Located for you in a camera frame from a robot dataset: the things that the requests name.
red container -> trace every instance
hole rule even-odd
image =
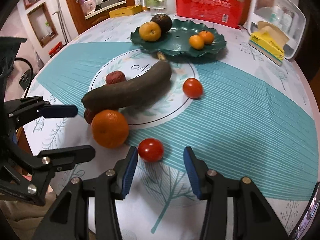
[[[56,46],[54,46],[48,54],[50,55],[50,58],[52,58],[54,55],[58,53],[59,50],[63,48],[62,42],[60,41]]]
[[[177,15],[236,28],[243,7],[239,0],[177,0]]]

round table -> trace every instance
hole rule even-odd
[[[226,49],[216,57],[170,58],[170,91],[148,109],[122,111],[130,125],[126,144],[109,150],[93,140],[80,99],[103,85],[111,71],[134,78],[157,61],[130,42],[130,33],[150,19],[149,12],[142,12],[101,22],[68,44],[33,80],[28,96],[41,95],[52,104],[75,104],[79,109],[75,118],[41,117],[24,126],[34,155],[85,144],[96,150],[92,161],[57,173],[52,188],[59,193],[75,176],[94,178],[124,158],[129,145],[154,137],[164,144],[163,160],[139,160],[129,195],[116,202],[125,240],[199,238],[206,202],[192,193],[182,160],[186,146],[225,177],[251,177],[290,233],[319,180],[320,115],[298,65],[284,60],[277,66],[248,45],[245,29],[191,19],[223,34]],[[183,94],[188,77],[203,84],[200,100]],[[227,239],[231,239],[232,199],[228,204]],[[94,199],[89,228],[95,231]]]

yellow box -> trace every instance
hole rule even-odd
[[[284,59],[284,50],[268,35],[254,32],[251,34],[249,44],[262,54],[266,55],[277,65],[280,65]]]
[[[141,5],[132,5],[132,6],[122,7],[122,8],[118,8],[113,11],[110,11],[109,15],[110,15],[110,18],[115,18],[120,16],[134,15],[139,12],[142,12]]]
[[[283,47],[288,40],[278,27],[271,23],[258,22],[258,31],[251,34],[248,43],[277,65],[281,65],[284,59]]]

blue gripper pad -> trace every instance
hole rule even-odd
[[[197,161],[197,159],[191,147],[185,147],[183,150],[183,162],[186,167],[190,185],[192,187],[193,194],[195,194],[198,199],[202,199],[201,180],[196,171],[195,161]]]
[[[125,198],[126,195],[128,195],[130,188],[131,188],[131,184],[132,184],[132,180],[133,180],[133,176],[134,176],[134,172],[136,170],[137,167],[137,163],[138,163],[138,150],[136,147],[131,147],[129,150],[129,153],[127,155],[128,159],[128,164],[125,168],[124,174],[122,176],[122,189],[121,189],[121,196],[123,198]]]

wavy green fruit plate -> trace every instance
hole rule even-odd
[[[165,55],[176,56],[186,54],[191,57],[201,57],[204,54],[217,54],[219,50],[226,47],[227,42],[222,34],[218,34],[216,29],[208,28],[206,25],[196,24],[190,20],[180,21],[172,20],[172,28],[157,41],[144,41],[140,38],[138,27],[134,33],[131,33],[133,44],[140,45],[147,52],[161,51]],[[210,45],[205,45],[203,49],[196,50],[189,45],[189,38],[201,31],[209,31],[214,35],[214,41]]]

